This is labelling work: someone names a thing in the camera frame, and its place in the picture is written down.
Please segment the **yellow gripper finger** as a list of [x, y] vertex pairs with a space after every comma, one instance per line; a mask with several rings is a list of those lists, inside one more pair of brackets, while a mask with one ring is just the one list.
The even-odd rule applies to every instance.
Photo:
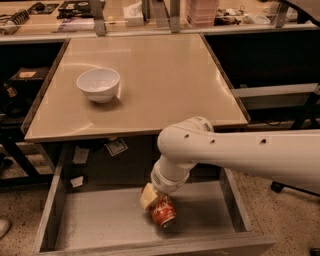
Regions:
[[150, 207], [155, 206], [162, 196], [163, 193], [152, 183], [147, 183], [142, 189], [140, 205], [144, 210], [148, 210]]

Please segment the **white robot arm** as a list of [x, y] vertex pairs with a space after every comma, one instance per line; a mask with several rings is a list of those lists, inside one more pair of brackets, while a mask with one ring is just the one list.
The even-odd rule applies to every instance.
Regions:
[[178, 190], [198, 163], [320, 193], [319, 130], [216, 133], [207, 119], [195, 117], [164, 128], [157, 145], [161, 156], [142, 192], [143, 209]]

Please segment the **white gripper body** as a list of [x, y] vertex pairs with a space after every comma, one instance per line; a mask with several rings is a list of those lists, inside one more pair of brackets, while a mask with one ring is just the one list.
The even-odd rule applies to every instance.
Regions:
[[188, 178], [189, 173], [183, 171], [181, 168], [162, 168], [159, 165], [155, 165], [151, 172], [153, 186], [164, 194], [177, 191], [186, 183]]

